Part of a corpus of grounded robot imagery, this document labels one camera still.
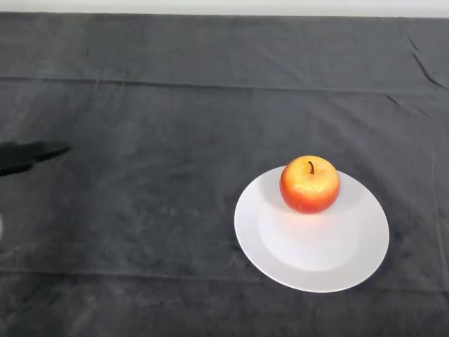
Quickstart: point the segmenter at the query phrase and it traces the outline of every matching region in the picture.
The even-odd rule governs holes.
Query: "red apple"
[[[340,193],[340,177],[327,160],[303,156],[283,170],[279,183],[284,201],[301,213],[318,213],[328,208]]]

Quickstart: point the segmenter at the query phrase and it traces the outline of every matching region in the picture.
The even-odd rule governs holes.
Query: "white plate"
[[[327,293],[365,281],[383,261],[387,217],[368,189],[339,172],[341,189],[323,212],[288,208],[279,192],[285,168],[256,178],[242,193],[234,224],[248,259],[266,276],[294,289]]]

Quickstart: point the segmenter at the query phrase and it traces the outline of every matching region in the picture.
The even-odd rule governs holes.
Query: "white object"
[[[448,18],[444,0],[0,0],[0,11]]]
[[[284,167],[256,178],[235,211],[237,239],[266,276],[294,289],[327,293],[371,276],[388,249],[387,217],[371,192],[339,172],[335,203],[317,214],[298,213],[279,192]]]

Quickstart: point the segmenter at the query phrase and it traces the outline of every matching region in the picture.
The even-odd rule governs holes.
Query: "black object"
[[[66,142],[34,142],[19,145],[14,142],[0,144],[0,176],[25,172],[39,161],[47,160],[69,150]]]

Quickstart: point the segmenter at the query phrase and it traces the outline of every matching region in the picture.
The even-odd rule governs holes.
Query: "dark gray tablecloth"
[[[73,150],[0,178],[0,335],[447,336],[449,21],[0,15],[0,141]],[[317,154],[390,228],[313,294],[256,270],[234,208]]]

